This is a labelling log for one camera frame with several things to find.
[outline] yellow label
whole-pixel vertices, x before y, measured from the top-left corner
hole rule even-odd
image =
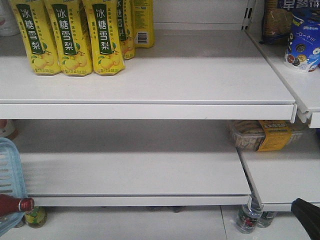
[[[88,19],[93,69],[110,76],[125,68],[117,22],[118,0],[84,0]]]
[[[265,139],[257,152],[281,150],[290,140],[292,132],[283,120],[259,120]]]
[[[60,73],[55,38],[43,0],[10,0],[27,58],[37,75]]]
[[[81,0],[44,0],[56,39],[61,70],[68,76],[93,71],[90,36]]]
[[[133,0],[133,31],[136,48],[155,44],[153,0]]]
[[[117,0],[117,21],[119,39],[124,60],[135,56],[134,28],[132,21],[132,0]]]

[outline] shelf bracket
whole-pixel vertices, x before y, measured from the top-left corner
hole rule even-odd
[[[305,124],[306,122],[308,122],[308,119],[311,119],[312,112],[310,112],[310,111],[302,112],[298,109],[297,115],[298,115],[299,119],[301,120],[301,122],[303,122]]]
[[[295,104],[293,104],[293,112],[292,112],[292,116],[291,116],[291,120],[290,120],[290,123],[292,123],[292,124],[296,121],[297,111],[298,111],[298,105],[295,103]]]
[[[251,23],[251,16],[254,10],[254,6],[256,5],[256,0],[248,0],[248,4],[246,6],[246,10],[244,13],[244,18],[242,22],[241,30],[245,31],[248,29],[250,23]]]

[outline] glass bottle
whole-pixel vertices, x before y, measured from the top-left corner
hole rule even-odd
[[[257,198],[251,196],[251,201],[248,204],[241,206],[236,220],[236,228],[243,234],[250,234],[257,226],[258,220],[262,215]]]
[[[48,213],[43,206],[35,206],[32,212],[25,214],[25,223],[34,229],[41,228],[47,221]]]
[[[0,217],[16,212],[29,212],[34,205],[32,198],[17,198],[0,194]]]
[[[277,215],[277,213],[278,213],[277,211],[264,211],[257,223],[257,227],[259,228],[269,227],[271,222],[274,220],[275,216]]]

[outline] metal shelf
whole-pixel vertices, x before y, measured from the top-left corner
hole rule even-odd
[[[295,100],[247,34],[158,30],[115,76],[36,76],[1,39],[0,119],[283,119]]]
[[[18,120],[40,206],[234,205],[250,189],[224,121]]]
[[[297,104],[297,115],[310,128],[320,128],[320,69],[313,72],[294,71],[284,64],[286,46],[259,44],[261,33],[249,33],[252,41],[270,64]]]
[[[281,151],[239,151],[264,211],[291,211],[297,198],[320,206],[320,144],[314,132]]]

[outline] snack package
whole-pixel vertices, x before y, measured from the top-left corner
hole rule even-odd
[[[284,64],[298,72],[313,72],[320,63],[320,8],[304,7],[292,13]]]
[[[308,126],[299,120],[228,120],[229,136],[236,148],[246,151],[277,151],[299,140]]]
[[[286,45],[293,20],[292,11],[319,7],[320,1],[315,0],[265,0],[262,21],[263,42]]]

